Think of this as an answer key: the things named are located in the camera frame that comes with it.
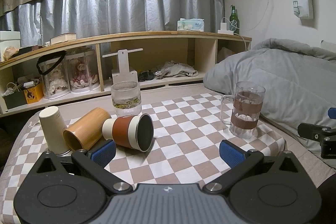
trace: glass mug with brown stripes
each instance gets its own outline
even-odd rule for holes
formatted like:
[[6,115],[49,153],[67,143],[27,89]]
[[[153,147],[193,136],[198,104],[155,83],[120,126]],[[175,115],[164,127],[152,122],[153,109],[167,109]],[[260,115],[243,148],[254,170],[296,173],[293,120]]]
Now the glass mug with brown stripes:
[[[238,82],[235,95],[224,95],[221,98],[220,120],[230,125],[233,135],[249,139],[257,126],[261,107],[265,96],[265,88],[252,82]],[[225,99],[233,100],[231,118],[227,117]]]

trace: green beer bottle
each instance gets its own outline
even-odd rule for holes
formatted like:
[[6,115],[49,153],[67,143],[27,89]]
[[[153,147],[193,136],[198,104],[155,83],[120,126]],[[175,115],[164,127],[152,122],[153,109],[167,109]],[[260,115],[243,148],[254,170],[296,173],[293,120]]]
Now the green beer bottle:
[[235,34],[239,34],[239,19],[237,16],[236,7],[231,5],[231,15],[230,15],[230,31],[233,31]]

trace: mug handle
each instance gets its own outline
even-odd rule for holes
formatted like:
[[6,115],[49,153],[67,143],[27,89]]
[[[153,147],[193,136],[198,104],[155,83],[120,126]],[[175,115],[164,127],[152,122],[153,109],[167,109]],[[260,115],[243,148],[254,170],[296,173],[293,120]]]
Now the mug handle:
[[220,99],[220,120],[222,121],[222,123],[224,123],[224,124],[226,124],[226,125],[228,125],[228,126],[231,124],[231,121],[224,121],[224,120],[222,119],[222,113],[223,113],[223,101],[224,101],[225,99],[228,99],[228,100],[232,99],[232,101],[233,101],[235,98],[236,98],[235,95],[223,95],[222,98]]

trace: glass cup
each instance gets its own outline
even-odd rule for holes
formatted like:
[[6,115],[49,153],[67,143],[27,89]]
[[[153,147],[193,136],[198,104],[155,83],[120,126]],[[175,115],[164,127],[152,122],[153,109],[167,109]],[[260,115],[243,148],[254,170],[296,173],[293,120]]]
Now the glass cup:
[[111,96],[117,117],[140,114],[141,94],[138,82],[124,81],[112,85]]
[[[235,95],[224,95],[221,98],[220,120],[226,125],[230,125],[233,135],[249,139],[253,136],[253,131],[257,126],[261,107],[265,96],[265,88],[252,82],[238,82]],[[231,120],[224,119],[224,100],[233,100]]]

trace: blue gripper pad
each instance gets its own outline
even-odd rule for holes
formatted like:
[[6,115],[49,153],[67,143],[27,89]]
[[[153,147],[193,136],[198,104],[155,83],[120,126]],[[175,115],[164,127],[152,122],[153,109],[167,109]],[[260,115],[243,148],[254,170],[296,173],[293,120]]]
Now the blue gripper pad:
[[116,155],[116,143],[113,140],[109,140],[107,143],[103,144],[101,147],[97,147],[95,151],[92,149],[89,151],[89,158],[95,163],[99,164],[101,167],[105,167],[108,163],[113,160]]
[[336,107],[329,108],[328,116],[330,119],[336,119]]
[[241,151],[234,149],[224,140],[221,141],[219,145],[219,155],[230,168],[235,167],[245,160],[245,155]]

